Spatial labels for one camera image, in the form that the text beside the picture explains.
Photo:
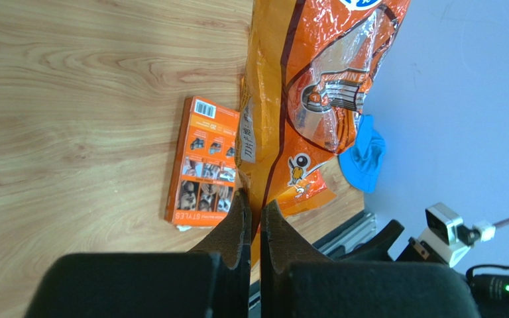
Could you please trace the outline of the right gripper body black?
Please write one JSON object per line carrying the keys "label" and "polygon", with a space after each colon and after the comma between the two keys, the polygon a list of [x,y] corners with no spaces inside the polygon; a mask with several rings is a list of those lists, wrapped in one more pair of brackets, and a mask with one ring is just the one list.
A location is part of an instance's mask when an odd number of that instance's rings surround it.
{"label": "right gripper body black", "polygon": [[[401,252],[399,262],[432,262],[454,267],[470,250],[456,244],[435,249],[434,244],[410,238]],[[482,264],[473,266],[464,276],[481,317],[509,317],[509,266]]]}

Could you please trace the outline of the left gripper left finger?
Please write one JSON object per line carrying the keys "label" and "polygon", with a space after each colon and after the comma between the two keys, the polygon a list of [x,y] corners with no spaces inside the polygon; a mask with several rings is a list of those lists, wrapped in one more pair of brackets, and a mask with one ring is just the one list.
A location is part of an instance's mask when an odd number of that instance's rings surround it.
{"label": "left gripper left finger", "polygon": [[251,221],[243,190],[187,252],[77,253],[43,276],[27,317],[247,317]]}

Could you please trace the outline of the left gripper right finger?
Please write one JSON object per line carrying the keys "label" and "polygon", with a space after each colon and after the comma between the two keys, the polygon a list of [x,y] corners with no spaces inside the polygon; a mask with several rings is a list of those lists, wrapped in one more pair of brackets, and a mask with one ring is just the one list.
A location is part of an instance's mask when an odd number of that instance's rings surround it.
{"label": "left gripper right finger", "polygon": [[314,248],[277,202],[260,217],[263,317],[478,317],[466,283],[429,262],[340,261]]}

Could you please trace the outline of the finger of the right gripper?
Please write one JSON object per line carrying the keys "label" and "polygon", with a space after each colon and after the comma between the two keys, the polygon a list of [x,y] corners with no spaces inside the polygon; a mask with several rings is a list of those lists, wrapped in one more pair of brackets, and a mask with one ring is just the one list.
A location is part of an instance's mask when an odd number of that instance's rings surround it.
{"label": "finger of the right gripper", "polygon": [[340,257],[340,261],[393,261],[388,251],[403,232],[401,223],[393,219],[368,242]]}

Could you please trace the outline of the orange BIC razor bag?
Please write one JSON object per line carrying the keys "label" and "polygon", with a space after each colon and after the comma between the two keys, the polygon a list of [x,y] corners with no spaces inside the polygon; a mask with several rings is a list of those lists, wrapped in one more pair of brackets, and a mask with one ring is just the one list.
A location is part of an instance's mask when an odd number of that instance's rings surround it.
{"label": "orange BIC razor bag", "polygon": [[253,212],[286,217],[334,198],[319,169],[350,149],[363,105],[409,1],[255,1],[235,163]]}

